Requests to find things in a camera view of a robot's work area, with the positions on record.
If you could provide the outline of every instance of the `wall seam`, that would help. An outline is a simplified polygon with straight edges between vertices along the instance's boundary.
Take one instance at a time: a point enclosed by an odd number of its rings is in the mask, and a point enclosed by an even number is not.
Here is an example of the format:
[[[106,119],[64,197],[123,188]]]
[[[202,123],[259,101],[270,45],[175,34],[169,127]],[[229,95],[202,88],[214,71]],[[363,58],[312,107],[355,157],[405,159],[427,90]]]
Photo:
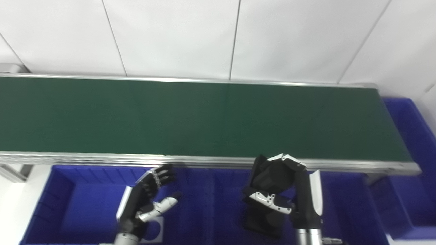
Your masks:
[[[110,23],[109,15],[108,15],[108,12],[106,10],[106,6],[105,6],[105,3],[103,0],[102,0],[102,5],[103,5],[103,9],[105,10],[105,14],[106,14],[106,18],[108,20],[110,31],[112,32],[112,37],[113,37],[113,40],[115,42],[115,47],[116,47],[116,50],[118,52],[118,56],[119,56],[119,59],[121,61],[121,65],[123,66],[124,74],[127,76],[126,67],[124,66],[123,58],[121,56],[121,52],[119,51],[118,43],[116,42],[115,34],[113,33],[113,29],[112,29],[112,24]]]
[[[23,60],[18,56],[18,54],[15,52],[15,50],[12,48],[12,46],[9,44],[9,42],[6,40],[6,38],[3,36],[3,34],[0,33],[0,37],[3,39],[3,41],[6,43],[6,45],[10,48],[10,50],[12,51],[12,53],[15,55],[15,57],[17,57],[17,59],[20,61],[20,63],[24,66],[26,66],[23,62]]]
[[[242,0],[239,0],[239,5],[238,5],[238,14],[236,15],[235,37],[233,38],[232,57],[231,57],[231,59],[230,59],[230,72],[229,72],[229,74],[228,74],[228,79],[229,79],[229,80],[232,78],[233,57],[234,57],[234,55],[235,55],[236,34],[238,33],[239,12],[240,12],[240,10],[241,10],[241,1],[242,1]]]
[[[436,87],[436,82],[433,82],[431,84],[429,84],[427,87],[424,88],[423,91],[420,92],[419,95],[417,95],[415,98],[416,99],[422,99],[428,92],[430,92],[430,90],[432,90],[434,87]]]
[[[359,47],[357,48],[357,51],[354,53],[354,55],[351,57],[351,60],[348,62],[348,64],[345,66],[344,71],[341,73],[341,75],[339,76],[339,78],[336,81],[336,84],[339,84],[342,80],[342,78],[345,76],[345,73],[347,73],[348,69],[350,68],[351,64],[354,62],[355,58],[357,57],[357,55],[359,54],[360,50],[363,48],[363,46],[365,45],[366,41],[368,40],[368,38],[371,36],[373,30],[375,29],[375,27],[377,26],[378,22],[380,21],[380,19],[382,18],[382,16],[385,14],[387,8],[389,7],[389,5],[391,4],[392,0],[389,0],[387,2],[387,4],[385,5],[385,7],[382,9],[381,13],[379,14],[379,16],[377,17],[377,19],[375,20],[374,24],[371,26],[371,29],[369,30],[369,32],[366,34],[366,36],[364,37],[362,43],[359,45]]]

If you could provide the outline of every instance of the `metal cylinder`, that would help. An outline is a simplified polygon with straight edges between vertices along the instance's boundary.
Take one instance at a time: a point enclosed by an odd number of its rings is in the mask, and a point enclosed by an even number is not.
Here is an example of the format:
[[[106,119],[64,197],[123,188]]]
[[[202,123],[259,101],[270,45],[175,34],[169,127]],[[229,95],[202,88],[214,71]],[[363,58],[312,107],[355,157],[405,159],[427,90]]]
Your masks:
[[[113,245],[138,245],[139,238],[128,233],[118,233]]]
[[[296,229],[297,245],[322,245],[321,230]]]

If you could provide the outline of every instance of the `robotic hand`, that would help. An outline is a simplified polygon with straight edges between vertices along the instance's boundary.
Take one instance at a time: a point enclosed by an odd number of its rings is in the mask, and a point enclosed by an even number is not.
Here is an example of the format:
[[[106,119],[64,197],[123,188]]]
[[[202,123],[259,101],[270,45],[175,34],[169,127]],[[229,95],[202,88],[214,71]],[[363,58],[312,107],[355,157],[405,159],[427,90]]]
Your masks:
[[[148,170],[136,181],[134,187],[127,186],[116,213],[118,234],[114,245],[137,245],[145,235],[148,221],[160,216],[175,204],[181,192],[175,192],[161,202],[152,202],[158,190],[176,180],[171,164]]]
[[[293,200],[279,193],[295,185]],[[342,244],[340,239],[321,238],[323,200],[319,170],[309,174],[306,165],[285,154],[256,158],[249,185],[242,190],[247,204],[244,227],[279,237],[284,214],[296,230],[298,245]]]

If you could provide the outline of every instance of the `metal support leg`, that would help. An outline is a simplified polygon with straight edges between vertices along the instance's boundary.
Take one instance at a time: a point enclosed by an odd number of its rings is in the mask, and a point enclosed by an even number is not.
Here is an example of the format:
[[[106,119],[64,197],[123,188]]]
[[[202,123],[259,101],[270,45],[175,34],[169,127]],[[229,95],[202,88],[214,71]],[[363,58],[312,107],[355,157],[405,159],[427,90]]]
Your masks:
[[[33,165],[23,165],[21,171],[18,172],[7,164],[1,164],[0,176],[3,176],[14,183],[24,183],[27,181],[27,177],[29,176],[32,168]]]

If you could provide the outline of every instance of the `white wall panel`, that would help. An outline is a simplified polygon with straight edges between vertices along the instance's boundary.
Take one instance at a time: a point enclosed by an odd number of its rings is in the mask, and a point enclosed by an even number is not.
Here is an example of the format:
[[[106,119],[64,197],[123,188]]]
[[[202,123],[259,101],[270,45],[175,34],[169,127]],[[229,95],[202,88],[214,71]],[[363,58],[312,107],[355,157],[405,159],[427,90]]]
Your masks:
[[[341,83],[417,98],[436,80],[436,1],[393,0]]]
[[[242,0],[232,79],[336,83],[387,0]]]
[[[105,0],[128,75],[228,78],[238,0]]]
[[[415,103],[436,136],[436,84]]]
[[[21,64],[21,61],[15,56],[11,48],[0,35],[0,63]]]
[[[33,73],[125,74],[101,0],[0,6],[0,33]]]
[[[0,244],[20,244],[50,171],[51,165],[35,165],[26,183],[0,177]]]

